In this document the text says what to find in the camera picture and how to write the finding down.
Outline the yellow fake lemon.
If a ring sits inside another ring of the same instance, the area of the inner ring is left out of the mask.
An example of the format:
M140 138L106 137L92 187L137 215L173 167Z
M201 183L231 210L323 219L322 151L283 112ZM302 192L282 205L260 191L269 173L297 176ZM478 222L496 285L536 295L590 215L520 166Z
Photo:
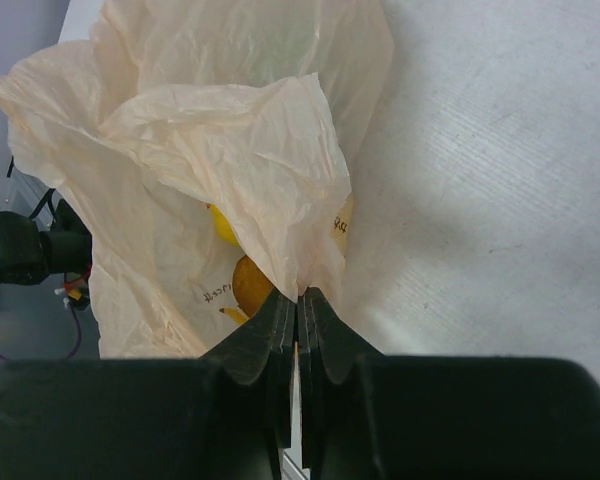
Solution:
M220 209L214 204L208 204L207 208L211 214L213 225L218 236L229 245L239 247L240 243L234 233L234 230Z

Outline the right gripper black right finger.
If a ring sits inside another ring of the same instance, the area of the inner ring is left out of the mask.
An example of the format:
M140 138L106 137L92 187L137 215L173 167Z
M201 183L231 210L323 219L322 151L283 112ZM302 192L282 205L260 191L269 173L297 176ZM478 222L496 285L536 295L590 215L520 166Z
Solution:
M297 340L314 479L600 479L600 386L575 362L386 355L316 288Z

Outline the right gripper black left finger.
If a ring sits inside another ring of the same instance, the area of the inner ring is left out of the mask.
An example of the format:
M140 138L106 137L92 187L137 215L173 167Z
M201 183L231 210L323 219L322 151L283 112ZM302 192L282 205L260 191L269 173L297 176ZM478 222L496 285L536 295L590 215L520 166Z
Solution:
M296 307L260 311L197 359L0 367L0 479L279 479Z

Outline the brown fake fruit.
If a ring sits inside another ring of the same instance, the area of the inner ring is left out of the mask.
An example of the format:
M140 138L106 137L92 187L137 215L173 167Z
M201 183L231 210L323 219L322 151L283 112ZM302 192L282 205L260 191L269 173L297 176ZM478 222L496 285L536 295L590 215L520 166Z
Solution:
M248 256L243 256L236 263L232 288L239 308L251 318L260 310L274 286Z

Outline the translucent orange plastic bag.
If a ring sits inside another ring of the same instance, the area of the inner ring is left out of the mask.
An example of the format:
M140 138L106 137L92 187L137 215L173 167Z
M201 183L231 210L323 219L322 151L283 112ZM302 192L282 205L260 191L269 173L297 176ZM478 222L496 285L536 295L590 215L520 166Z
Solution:
M92 234L102 357L203 354L235 328L243 256L291 300L340 301L393 51L378 1L107 1L88 39L0 75L16 167Z

